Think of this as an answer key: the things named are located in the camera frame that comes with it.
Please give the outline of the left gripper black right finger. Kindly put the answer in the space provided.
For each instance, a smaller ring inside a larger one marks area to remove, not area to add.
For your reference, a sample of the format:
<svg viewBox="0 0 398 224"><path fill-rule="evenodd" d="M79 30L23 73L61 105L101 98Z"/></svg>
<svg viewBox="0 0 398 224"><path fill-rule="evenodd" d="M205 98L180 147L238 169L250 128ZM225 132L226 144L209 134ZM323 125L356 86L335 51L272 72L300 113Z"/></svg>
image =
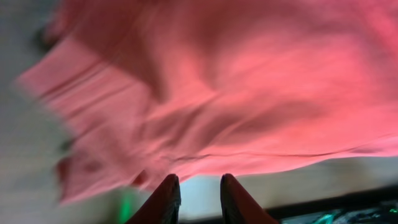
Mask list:
<svg viewBox="0 0 398 224"><path fill-rule="evenodd" d="M232 174L222 176L220 194L225 224L279 223L265 212Z"/></svg>

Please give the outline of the orange red t-shirt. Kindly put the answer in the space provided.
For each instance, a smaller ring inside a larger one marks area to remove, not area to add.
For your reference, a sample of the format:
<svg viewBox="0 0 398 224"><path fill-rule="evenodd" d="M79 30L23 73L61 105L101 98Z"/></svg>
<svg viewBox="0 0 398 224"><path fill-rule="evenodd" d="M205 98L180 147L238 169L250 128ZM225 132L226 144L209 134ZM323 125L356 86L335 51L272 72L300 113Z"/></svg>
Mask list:
<svg viewBox="0 0 398 224"><path fill-rule="evenodd" d="M63 202L397 155L396 1L61 1L45 41Z"/></svg>

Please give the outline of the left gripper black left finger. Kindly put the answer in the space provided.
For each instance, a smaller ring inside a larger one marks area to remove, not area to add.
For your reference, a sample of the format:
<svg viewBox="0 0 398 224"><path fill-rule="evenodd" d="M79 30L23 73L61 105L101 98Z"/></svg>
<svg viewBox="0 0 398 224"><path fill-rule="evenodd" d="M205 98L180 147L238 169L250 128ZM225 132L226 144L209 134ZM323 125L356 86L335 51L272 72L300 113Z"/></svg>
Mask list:
<svg viewBox="0 0 398 224"><path fill-rule="evenodd" d="M169 174L126 224L178 224L180 205L178 176Z"/></svg>

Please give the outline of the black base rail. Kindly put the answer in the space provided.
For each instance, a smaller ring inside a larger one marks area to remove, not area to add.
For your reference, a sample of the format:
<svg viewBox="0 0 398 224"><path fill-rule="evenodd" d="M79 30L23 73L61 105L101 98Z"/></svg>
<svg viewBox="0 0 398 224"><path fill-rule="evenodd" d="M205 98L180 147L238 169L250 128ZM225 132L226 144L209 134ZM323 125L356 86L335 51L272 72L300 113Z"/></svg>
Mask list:
<svg viewBox="0 0 398 224"><path fill-rule="evenodd" d="M279 223L397 223L397 186L264 209ZM183 224L220 224L219 217Z"/></svg>

